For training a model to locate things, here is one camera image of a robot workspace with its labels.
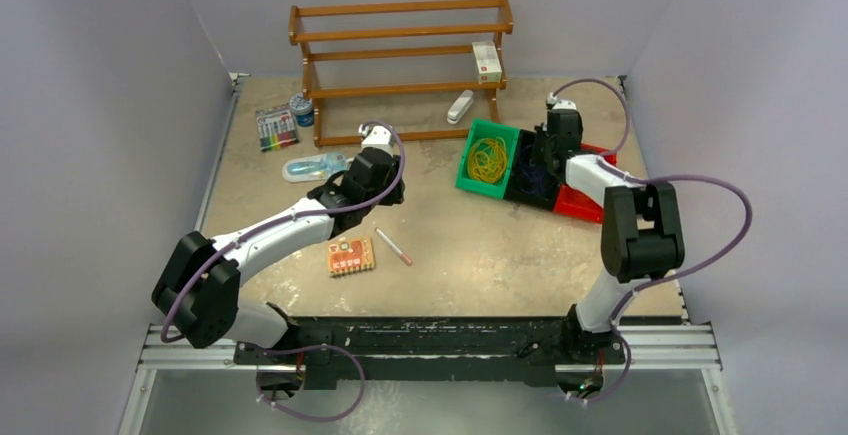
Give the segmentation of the black plastic bin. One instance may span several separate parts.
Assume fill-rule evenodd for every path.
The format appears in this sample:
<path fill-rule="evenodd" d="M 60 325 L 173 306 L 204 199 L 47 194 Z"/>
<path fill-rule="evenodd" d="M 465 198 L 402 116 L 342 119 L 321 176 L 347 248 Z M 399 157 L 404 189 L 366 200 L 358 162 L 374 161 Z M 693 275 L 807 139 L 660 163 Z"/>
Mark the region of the black plastic bin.
<path fill-rule="evenodd" d="M 519 131 L 504 199 L 512 203 L 552 212 L 560 183 L 546 171 L 543 165 L 531 163 L 535 136 L 536 134 L 531 131 Z"/>

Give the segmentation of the red plastic bin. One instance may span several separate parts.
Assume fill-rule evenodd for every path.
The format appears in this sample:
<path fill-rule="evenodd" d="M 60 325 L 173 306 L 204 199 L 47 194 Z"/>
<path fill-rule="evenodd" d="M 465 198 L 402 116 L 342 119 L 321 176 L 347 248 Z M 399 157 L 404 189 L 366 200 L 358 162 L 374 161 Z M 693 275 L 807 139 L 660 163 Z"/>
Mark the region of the red plastic bin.
<path fill-rule="evenodd" d="M 599 204 L 567 185 L 560 186 L 553 212 L 595 224 L 601 224 L 604 215 Z"/>

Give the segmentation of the green plastic bin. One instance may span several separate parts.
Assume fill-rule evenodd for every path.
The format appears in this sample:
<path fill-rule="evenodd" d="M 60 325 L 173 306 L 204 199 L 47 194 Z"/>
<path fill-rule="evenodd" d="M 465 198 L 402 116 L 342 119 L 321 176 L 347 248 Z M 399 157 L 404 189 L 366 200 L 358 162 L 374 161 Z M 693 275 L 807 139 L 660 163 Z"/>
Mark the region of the green plastic bin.
<path fill-rule="evenodd" d="M 466 139 L 455 186 L 493 199 L 503 199 L 519 131 L 500 123 L 475 120 Z"/>

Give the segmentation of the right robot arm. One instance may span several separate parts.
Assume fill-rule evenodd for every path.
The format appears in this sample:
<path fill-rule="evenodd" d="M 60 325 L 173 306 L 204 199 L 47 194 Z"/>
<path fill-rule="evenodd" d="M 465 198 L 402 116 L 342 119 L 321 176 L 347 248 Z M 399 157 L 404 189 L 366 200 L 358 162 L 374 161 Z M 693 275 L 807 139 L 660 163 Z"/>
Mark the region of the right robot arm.
<path fill-rule="evenodd" d="M 676 191 L 667 182 L 629 179 L 604 156 L 583 149 L 582 118 L 568 103 L 548 107 L 546 121 L 534 130 L 532 162 L 603 209 L 603 271 L 570 309 L 561 336 L 564 354 L 584 362 L 611 340 L 638 289 L 682 265 L 685 248 Z"/>

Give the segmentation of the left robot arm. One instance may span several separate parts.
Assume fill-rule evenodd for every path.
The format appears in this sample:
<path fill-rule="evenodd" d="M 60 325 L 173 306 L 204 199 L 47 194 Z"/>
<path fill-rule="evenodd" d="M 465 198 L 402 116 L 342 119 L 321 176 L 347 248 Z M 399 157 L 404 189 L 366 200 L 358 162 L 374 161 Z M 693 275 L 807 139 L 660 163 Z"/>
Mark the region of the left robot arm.
<path fill-rule="evenodd" d="M 245 229 L 207 238 L 198 231 L 177 243 L 151 294 L 164 314 L 161 339 L 206 348 L 220 339 L 259 346 L 272 363 L 297 354 L 298 337 L 272 303 L 242 305 L 239 291 L 251 277 L 308 246 L 361 224 L 377 205 L 403 201 L 405 155 L 365 148 L 349 169 L 309 191 L 295 205 Z"/>

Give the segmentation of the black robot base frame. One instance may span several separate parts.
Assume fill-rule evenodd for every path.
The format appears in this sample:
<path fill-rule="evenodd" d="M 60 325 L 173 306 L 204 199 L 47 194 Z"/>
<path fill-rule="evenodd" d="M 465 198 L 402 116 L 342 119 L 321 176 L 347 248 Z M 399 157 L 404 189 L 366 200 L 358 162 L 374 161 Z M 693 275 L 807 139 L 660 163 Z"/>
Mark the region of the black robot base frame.
<path fill-rule="evenodd" d="M 520 382 L 597 391 L 626 360 L 621 336 L 567 348 L 567 316 L 302 317 L 275 347 L 238 344 L 235 362 L 304 371 L 312 390 L 342 380 Z"/>

